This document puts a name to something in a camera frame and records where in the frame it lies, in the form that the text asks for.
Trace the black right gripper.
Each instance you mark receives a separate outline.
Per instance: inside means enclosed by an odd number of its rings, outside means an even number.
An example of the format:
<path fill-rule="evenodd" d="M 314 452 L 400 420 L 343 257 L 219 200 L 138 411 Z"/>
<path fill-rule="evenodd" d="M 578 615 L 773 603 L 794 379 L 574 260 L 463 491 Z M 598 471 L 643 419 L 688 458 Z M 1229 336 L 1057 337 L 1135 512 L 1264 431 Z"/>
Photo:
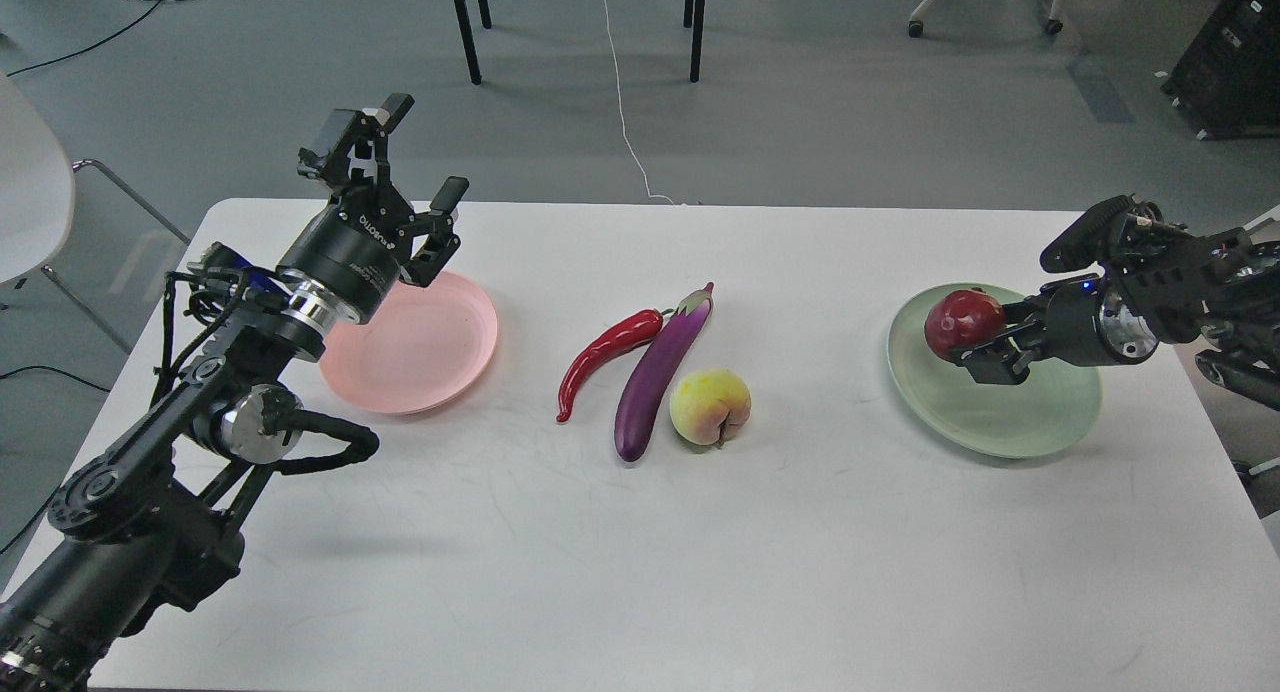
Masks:
<path fill-rule="evenodd" d="M 1001 310 L 1005 327 L 998 336 L 954 349 L 954 365 L 978 385 L 1021 385 L 1041 359 L 1074 367 L 1140 365 L 1160 345 L 1146 320 L 1102 278 L 1051 281 Z"/>

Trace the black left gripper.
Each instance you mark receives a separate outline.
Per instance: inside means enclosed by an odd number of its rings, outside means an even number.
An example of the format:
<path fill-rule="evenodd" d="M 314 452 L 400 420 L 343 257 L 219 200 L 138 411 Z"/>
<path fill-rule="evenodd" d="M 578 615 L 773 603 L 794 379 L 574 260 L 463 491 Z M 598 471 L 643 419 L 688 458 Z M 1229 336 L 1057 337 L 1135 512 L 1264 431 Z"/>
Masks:
<path fill-rule="evenodd" d="M 461 246 L 454 223 L 467 178 L 448 177 L 425 214 L 415 214 L 390 182 L 389 137 L 413 104 L 393 92 L 380 107 L 335 109 L 312 145 L 298 150 L 298 174 L 323 182 L 330 194 L 276 272 L 324 287 L 347 306 L 352 324 L 367 324 L 394 281 L 429 287 Z M 422 246 L 411 255 L 417 237 Z"/>

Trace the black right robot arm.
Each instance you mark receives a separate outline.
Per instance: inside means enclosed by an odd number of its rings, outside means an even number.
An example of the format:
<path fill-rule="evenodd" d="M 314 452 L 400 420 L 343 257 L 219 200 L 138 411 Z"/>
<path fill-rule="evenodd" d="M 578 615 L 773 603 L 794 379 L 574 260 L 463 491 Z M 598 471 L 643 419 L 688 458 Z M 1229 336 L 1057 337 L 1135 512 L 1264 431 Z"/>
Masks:
<path fill-rule="evenodd" d="M 1277 244 L 1247 228 L 1197 237 L 1151 201 L 1119 194 L 1087 208 L 1039 255 L 1055 281 L 1000 308 L 998 326 L 936 356 L 980 385 L 1020 385 L 1036 361 L 1139 365 L 1161 344 L 1196 356 L 1208 382 L 1277 405 Z"/>

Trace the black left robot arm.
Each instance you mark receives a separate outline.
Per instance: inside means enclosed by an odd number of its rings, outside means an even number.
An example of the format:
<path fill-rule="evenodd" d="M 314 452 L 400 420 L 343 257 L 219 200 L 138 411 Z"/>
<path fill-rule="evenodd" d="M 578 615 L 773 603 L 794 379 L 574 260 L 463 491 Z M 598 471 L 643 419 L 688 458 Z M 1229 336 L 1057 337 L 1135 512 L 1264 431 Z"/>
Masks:
<path fill-rule="evenodd" d="M 413 105 L 338 109 L 298 171 L 326 205 L 274 269 L 214 244 L 168 272 L 148 411 L 54 490 L 61 542 L 3 604 L 3 688 L 84 691 L 120 637 L 157 608 L 193 610 L 241 570 L 242 524 L 274 475 L 353 466 L 379 440 L 306 411 L 280 381 L 337 324 L 369 324 L 392 287 L 429 287 L 460 247 L 449 177 L 424 212 L 396 189 L 392 132 Z"/>

